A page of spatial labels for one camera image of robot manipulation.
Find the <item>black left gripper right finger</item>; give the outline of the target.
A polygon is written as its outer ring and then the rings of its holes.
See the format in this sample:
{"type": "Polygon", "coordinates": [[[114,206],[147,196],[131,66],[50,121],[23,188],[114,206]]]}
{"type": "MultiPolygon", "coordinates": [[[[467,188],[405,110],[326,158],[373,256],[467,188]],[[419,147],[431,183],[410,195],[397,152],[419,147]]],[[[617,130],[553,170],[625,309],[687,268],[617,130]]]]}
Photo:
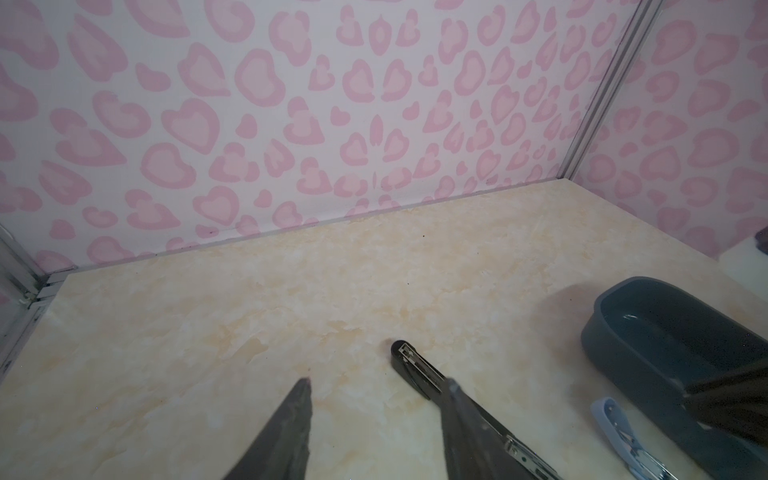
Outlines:
{"type": "Polygon", "coordinates": [[[439,406],[450,480],[534,479],[506,452],[503,442],[454,379],[444,382],[439,406]]]}

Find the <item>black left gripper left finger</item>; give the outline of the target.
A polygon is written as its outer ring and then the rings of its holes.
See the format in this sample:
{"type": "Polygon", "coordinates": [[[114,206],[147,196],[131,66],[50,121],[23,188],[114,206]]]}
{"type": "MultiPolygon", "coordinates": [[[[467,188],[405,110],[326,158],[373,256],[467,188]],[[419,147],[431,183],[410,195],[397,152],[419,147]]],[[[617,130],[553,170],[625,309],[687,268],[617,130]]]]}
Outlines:
{"type": "Polygon", "coordinates": [[[310,378],[300,378],[224,479],[304,479],[310,456],[311,394],[310,378]]]}

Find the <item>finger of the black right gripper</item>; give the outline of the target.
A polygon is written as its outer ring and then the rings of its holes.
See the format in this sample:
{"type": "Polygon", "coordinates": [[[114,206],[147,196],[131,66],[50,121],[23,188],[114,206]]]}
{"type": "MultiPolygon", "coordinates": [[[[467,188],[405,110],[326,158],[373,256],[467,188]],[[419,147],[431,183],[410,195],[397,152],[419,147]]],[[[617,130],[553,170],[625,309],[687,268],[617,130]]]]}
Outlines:
{"type": "Polygon", "coordinates": [[[699,423],[767,446],[767,359],[685,387],[682,406],[699,423]]]}

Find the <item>black long stapler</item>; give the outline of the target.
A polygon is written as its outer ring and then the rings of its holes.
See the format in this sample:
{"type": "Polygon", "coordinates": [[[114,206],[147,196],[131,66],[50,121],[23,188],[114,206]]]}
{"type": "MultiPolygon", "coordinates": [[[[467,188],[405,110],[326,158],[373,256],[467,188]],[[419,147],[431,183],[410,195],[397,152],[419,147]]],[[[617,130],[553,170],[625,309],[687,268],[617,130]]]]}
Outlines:
{"type": "Polygon", "coordinates": [[[511,430],[445,377],[415,347],[397,340],[391,364],[424,398],[440,408],[450,479],[558,479],[560,475],[511,430]]]}

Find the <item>light blue mini stapler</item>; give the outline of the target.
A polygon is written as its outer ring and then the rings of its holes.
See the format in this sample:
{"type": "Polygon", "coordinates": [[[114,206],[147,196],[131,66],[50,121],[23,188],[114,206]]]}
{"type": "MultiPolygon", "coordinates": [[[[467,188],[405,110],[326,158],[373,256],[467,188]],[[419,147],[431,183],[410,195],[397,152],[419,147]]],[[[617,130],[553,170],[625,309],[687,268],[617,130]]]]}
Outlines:
{"type": "Polygon", "coordinates": [[[624,410],[613,398],[605,397],[594,401],[590,411],[600,430],[635,479],[677,480],[677,477],[638,441],[624,410]]]}

